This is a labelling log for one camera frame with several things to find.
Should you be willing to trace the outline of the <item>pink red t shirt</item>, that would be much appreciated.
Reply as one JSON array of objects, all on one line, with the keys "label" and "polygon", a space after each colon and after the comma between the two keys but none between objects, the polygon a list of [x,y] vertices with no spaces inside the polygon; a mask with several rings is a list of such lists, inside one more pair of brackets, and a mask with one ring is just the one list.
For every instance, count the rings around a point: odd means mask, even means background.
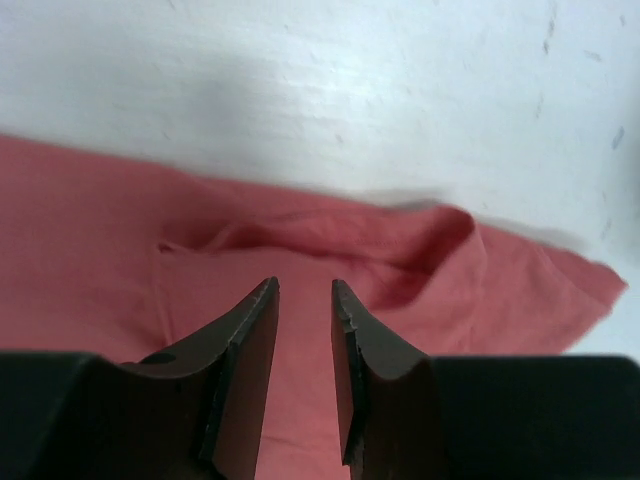
[{"label": "pink red t shirt", "polygon": [[331,284],[433,354],[558,354],[608,316],[606,265],[478,223],[1,140],[1,344],[137,361],[280,283],[261,479],[344,479]]}]

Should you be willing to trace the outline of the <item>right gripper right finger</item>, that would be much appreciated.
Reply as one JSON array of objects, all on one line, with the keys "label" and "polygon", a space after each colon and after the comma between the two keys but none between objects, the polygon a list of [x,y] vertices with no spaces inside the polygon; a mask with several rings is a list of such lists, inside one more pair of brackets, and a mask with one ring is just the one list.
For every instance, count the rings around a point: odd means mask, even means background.
[{"label": "right gripper right finger", "polygon": [[354,479],[635,479],[639,367],[623,356],[430,356],[341,280],[331,337]]}]

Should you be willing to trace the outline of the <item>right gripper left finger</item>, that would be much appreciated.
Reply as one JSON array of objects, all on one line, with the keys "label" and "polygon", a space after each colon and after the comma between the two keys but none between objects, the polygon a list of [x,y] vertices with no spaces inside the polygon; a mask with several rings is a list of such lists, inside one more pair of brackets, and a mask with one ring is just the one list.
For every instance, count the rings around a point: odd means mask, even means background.
[{"label": "right gripper left finger", "polygon": [[261,282],[229,312],[137,363],[1,355],[5,479],[251,479],[279,312]]}]

